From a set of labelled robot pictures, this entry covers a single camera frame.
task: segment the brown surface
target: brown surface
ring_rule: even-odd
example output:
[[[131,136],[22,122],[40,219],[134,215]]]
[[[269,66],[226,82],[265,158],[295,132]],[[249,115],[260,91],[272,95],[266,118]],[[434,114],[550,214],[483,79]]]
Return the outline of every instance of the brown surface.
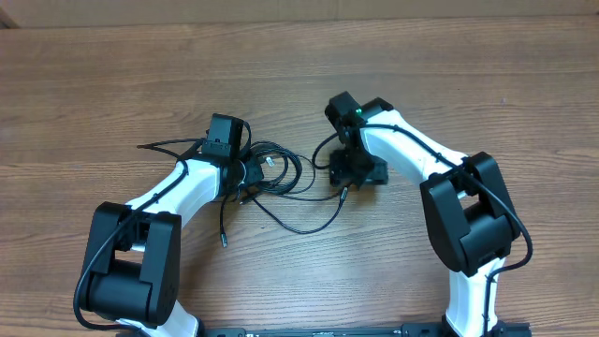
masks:
[[[599,0],[0,0],[24,28],[594,15]]]
[[[220,112],[310,154],[343,90],[494,155],[535,242],[533,263],[502,276],[501,318],[599,334],[597,17],[5,30],[0,45],[1,335],[81,335],[71,296],[95,207],[172,168],[136,144],[200,135]],[[306,227],[336,203],[263,202]],[[209,327],[391,326],[446,307],[417,188],[395,172],[317,235],[230,207],[222,249],[217,215],[209,204],[183,232],[180,300]]]

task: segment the wooden floor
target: wooden floor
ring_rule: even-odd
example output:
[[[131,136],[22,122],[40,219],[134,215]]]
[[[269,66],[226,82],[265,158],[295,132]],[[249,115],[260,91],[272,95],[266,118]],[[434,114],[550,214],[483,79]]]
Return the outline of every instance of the wooden floor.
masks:
[[[599,335],[596,16],[1,31],[0,335],[110,335],[83,333],[72,295],[95,207],[172,169],[136,144],[201,136],[218,112],[311,154],[344,90],[383,97],[451,149],[493,155],[535,247],[501,276],[499,315],[535,335]],[[305,228],[337,203],[262,201]],[[231,206],[223,249],[218,209],[183,232],[179,299],[208,327],[398,326],[446,308],[418,190],[394,171],[311,236]],[[508,262],[523,254],[519,240]]]

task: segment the wooden table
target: wooden table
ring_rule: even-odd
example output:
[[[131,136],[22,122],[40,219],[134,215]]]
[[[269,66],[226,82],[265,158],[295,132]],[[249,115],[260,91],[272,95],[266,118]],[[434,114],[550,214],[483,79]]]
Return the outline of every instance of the wooden table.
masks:
[[[311,154],[344,90],[497,159],[535,244],[532,264],[501,276],[502,319],[599,334],[597,17],[0,31],[0,334],[110,335],[84,334],[71,302],[95,207],[172,169],[136,144],[201,136],[218,112]],[[327,184],[321,173],[309,195]],[[262,201],[306,228],[337,203]],[[207,205],[183,232],[179,299],[209,327],[397,326],[446,308],[419,193],[394,171],[387,186],[352,190],[311,236],[231,206],[223,249],[218,211]],[[518,240],[508,262],[523,254]]]

